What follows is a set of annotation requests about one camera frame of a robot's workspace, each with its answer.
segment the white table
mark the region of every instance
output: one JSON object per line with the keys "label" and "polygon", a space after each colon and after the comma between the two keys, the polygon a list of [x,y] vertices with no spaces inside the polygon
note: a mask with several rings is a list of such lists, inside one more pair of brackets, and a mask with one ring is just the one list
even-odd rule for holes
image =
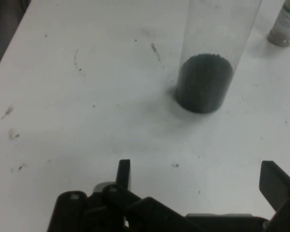
{"label": "white table", "polygon": [[211,115],[170,96],[187,1],[110,2],[34,0],[0,64],[0,231],[46,231],[59,194],[90,195],[120,159],[134,193],[183,215],[270,218],[261,161],[290,174],[290,48],[265,38],[282,1],[263,1]]}

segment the white label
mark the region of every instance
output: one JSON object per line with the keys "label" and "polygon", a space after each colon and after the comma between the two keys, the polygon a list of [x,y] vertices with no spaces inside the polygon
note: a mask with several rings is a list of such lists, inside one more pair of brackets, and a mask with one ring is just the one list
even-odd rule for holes
{"label": "white label", "polygon": [[275,29],[290,38],[290,13],[283,6],[275,22]]}

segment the dark floor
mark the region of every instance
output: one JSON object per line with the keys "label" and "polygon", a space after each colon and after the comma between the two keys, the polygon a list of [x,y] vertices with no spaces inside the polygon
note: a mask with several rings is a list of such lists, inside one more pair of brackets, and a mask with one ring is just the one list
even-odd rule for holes
{"label": "dark floor", "polygon": [[28,0],[0,0],[0,61],[28,4]]}

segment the black bracket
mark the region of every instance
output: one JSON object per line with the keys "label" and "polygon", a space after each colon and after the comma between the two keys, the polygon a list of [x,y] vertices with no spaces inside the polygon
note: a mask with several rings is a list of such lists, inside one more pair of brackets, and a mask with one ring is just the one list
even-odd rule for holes
{"label": "black bracket", "polygon": [[130,168],[130,160],[121,160],[116,183],[90,197],[61,194],[48,232],[290,232],[290,177],[272,161],[262,163],[260,176],[260,191],[276,210],[271,221],[251,215],[183,217],[130,192]]}

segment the bottle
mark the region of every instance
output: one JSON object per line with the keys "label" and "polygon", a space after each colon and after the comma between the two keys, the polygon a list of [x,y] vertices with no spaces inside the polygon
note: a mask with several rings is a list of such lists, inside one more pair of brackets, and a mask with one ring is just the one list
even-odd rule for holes
{"label": "bottle", "polygon": [[176,101],[194,113],[224,102],[261,0],[189,0]]}
{"label": "bottle", "polygon": [[290,46],[290,0],[285,0],[268,39],[281,47]]}

